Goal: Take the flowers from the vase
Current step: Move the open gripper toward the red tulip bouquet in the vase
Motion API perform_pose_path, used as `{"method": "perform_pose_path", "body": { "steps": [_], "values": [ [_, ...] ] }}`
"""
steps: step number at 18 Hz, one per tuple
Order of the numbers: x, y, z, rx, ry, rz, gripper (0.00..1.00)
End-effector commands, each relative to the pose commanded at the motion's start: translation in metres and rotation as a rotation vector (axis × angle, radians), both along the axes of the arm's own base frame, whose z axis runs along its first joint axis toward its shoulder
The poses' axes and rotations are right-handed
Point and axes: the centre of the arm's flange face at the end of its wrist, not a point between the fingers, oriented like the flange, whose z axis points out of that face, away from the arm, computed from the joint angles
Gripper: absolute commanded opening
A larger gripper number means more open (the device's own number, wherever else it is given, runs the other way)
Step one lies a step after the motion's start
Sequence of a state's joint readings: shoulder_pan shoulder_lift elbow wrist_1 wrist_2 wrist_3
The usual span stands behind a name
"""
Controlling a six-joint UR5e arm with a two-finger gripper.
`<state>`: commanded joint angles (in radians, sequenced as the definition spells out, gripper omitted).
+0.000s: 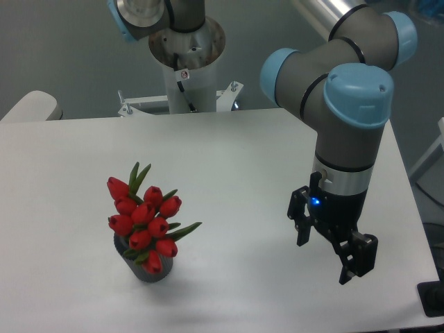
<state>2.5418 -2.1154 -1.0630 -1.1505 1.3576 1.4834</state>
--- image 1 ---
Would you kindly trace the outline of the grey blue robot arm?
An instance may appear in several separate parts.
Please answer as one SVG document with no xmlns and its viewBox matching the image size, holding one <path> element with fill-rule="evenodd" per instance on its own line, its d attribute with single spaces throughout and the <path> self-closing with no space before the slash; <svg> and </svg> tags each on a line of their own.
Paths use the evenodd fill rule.
<svg viewBox="0 0 444 333">
<path fill-rule="evenodd" d="M 365 1 L 296 1 L 295 7 L 325 39 L 301 53 L 279 49 L 260 72 L 263 93 L 317 134 L 307 186 L 291 195 L 288 216 L 297 244 L 316 230 L 342 263 L 339 282 L 375 265 L 378 240 L 358 231 L 379 143 L 391 115 L 390 70 L 416 52 L 413 22 L 400 12 L 376 13 Z M 205 13 L 203 1 L 109 1 L 128 41 L 147 38 L 164 67 L 171 113 L 213 112 L 213 64 L 225 34 Z"/>
</svg>

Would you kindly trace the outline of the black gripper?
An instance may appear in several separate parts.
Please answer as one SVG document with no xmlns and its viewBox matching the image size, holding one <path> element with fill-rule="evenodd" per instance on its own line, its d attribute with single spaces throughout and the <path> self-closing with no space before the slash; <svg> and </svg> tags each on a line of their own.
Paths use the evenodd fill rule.
<svg viewBox="0 0 444 333">
<path fill-rule="evenodd" d="M 367 191 L 351 196 L 331 194 L 321 189 L 321 173 L 310 175 L 309 187 L 303 186 L 292 192 L 287 216 L 294 221 L 298 233 L 296 244 L 303 246 L 309 241 L 312 220 L 314 227 L 328 239 L 339 256 L 342 269 L 339 284 L 344 285 L 354 276 L 363 277 L 374 269 L 378 238 L 358 231 Z"/>
</svg>

